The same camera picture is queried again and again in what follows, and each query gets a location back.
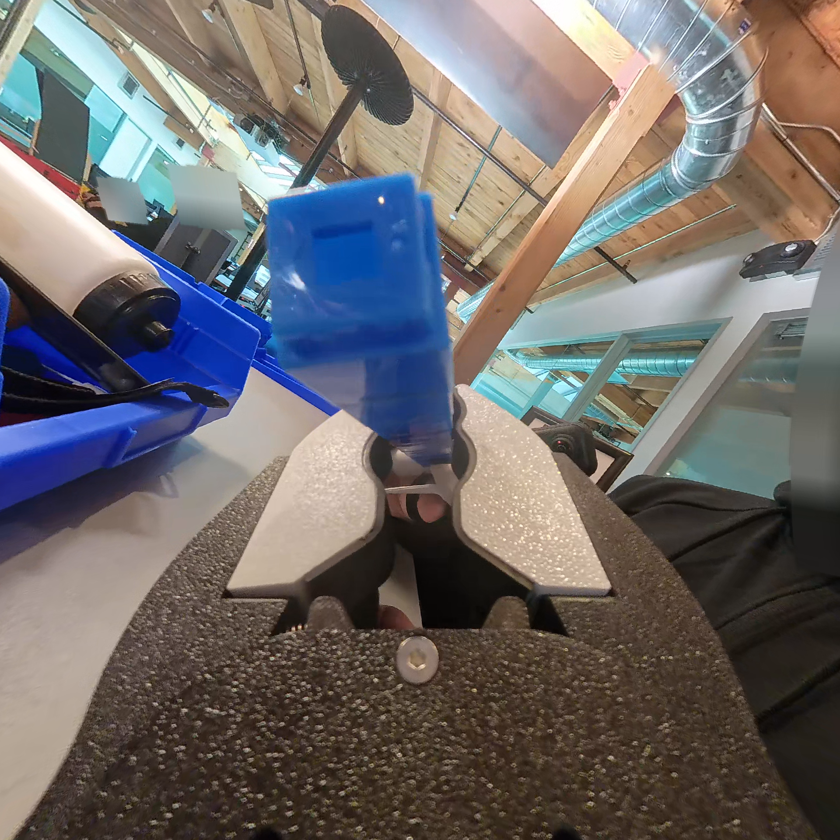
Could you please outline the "wooden support beam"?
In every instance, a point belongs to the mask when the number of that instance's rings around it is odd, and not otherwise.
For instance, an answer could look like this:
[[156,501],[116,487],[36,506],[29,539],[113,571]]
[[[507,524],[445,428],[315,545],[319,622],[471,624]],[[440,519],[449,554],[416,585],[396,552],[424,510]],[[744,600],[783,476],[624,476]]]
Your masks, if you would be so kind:
[[455,383],[470,385],[588,213],[651,129],[674,90],[640,53],[621,68],[619,98],[517,251],[490,286],[455,344]]

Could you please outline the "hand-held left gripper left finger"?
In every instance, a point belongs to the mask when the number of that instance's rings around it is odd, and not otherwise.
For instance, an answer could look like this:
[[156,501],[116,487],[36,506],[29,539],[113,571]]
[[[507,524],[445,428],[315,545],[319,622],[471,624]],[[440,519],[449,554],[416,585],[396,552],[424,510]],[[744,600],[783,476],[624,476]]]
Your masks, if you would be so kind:
[[376,439],[337,413],[295,447],[227,583],[231,596],[372,598],[395,556]]

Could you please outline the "blue plastic bin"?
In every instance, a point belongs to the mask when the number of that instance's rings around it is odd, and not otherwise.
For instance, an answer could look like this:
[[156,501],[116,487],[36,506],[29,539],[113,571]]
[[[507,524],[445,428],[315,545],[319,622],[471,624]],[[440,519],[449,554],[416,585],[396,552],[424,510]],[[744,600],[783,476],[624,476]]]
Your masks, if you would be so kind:
[[277,349],[274,340],[268,334],[260,334],[259,345],[251,363],[252,368],[267,376],[273,382],[281,385],[287,391],[300,397],[304,402],[318,408],[331,417],[338,413],[339,408],[320,394],[316,393],[299,379],[284,371],[277,360]]
[[128,244],[149,260],[181,297],[170,347],[141,353],[129,363],[149,382],[174,380],[212,390],[228,407],[210,408],[184,394],[105,406],[2,427],[1,509],[90,474],[127,463],[226,417],[245,389],[267,326],[250,310],[146,248]]

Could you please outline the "grey hanging ceiling panel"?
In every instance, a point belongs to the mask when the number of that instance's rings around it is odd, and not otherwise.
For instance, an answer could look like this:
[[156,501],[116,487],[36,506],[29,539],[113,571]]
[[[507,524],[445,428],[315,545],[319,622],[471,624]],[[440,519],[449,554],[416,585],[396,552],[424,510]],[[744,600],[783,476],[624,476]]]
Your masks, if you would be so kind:
[[534,2],[366,4],[549,168],[612,86]]

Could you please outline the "black standing panel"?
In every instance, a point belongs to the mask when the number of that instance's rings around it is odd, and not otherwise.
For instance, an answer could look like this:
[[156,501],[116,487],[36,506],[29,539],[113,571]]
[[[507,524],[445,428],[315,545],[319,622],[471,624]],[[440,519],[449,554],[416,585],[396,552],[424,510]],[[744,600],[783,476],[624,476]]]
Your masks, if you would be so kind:
[[90,112],[73,90],[49,70],[37,70],[41,117],[37,157],[81,184],[88,159]]

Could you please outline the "blue plastic block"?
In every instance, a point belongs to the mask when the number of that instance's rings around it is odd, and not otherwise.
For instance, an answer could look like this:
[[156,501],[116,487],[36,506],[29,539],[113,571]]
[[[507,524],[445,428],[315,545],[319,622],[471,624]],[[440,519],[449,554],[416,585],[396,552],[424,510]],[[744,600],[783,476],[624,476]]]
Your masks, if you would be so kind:
[[454,362],[433,200],[408,173],[268,204],[280,367],[421,466],[449,463]]

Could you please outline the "white roller with black cap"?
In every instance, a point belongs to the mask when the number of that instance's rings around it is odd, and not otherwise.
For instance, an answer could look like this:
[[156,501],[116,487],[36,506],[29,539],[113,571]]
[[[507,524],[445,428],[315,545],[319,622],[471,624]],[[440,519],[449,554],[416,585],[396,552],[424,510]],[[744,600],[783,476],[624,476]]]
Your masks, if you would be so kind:
[[1,257],[125,359],[174,338],[182,302],[152,263],[4,143]]

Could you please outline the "black wall mounted device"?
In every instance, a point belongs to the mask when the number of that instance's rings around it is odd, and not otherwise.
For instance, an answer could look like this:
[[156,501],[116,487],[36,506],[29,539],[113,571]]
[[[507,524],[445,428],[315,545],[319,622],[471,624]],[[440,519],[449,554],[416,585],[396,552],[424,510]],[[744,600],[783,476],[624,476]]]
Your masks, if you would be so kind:
[[768,245],[744,257],[739,276],[749,281],[792,276],[809,263],[815,252],[816,243],[810,239]]

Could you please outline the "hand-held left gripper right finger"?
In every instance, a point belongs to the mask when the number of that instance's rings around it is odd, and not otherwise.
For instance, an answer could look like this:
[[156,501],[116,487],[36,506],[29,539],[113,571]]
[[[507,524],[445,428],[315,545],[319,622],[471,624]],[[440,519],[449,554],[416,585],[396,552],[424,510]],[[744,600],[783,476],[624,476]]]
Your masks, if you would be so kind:
[[453,524],[536,596],[605,597],[611,582],[550,448],[467,385],[454,391]]

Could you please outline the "large silver air duct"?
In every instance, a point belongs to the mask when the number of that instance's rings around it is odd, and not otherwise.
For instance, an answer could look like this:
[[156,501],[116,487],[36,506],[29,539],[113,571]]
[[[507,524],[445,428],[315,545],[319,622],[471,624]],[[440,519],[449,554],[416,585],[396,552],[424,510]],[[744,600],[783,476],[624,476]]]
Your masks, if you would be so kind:
[[589,5],[673,85],[686,128],[657,169],[593,208],[552,269],[718,182],[750,142],[763,105],[766,51],[740,2]]

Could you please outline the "person's right hand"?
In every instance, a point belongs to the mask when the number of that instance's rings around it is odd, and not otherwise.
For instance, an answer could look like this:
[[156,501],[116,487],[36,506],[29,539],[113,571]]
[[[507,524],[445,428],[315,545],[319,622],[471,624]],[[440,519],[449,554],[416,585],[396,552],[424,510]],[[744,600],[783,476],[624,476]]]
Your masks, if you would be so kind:
[[391,515],[405,522],[433,523],[449,512],[447,501],[436,493],[388,493],[386,499]]

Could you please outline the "black floor lamp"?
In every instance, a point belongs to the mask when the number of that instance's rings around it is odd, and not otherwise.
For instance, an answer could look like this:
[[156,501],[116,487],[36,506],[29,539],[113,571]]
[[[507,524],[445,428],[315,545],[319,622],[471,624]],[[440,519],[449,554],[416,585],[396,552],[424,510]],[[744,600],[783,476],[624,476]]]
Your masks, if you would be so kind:
[[[310,185],[331,155],[340,151],[339,164],[350,173],[358,161],[352,117],[358,106],[377,121],[403,125],[413,115],[413,90],[394,49],[376,27],[353,9],[341,4],[301,2],[320,22],[319,56],[325,88],[330,95],[331,118],[309,157],[302,163],[290,189]],[[333,99],[337,84],[344,89],[340,102]]]

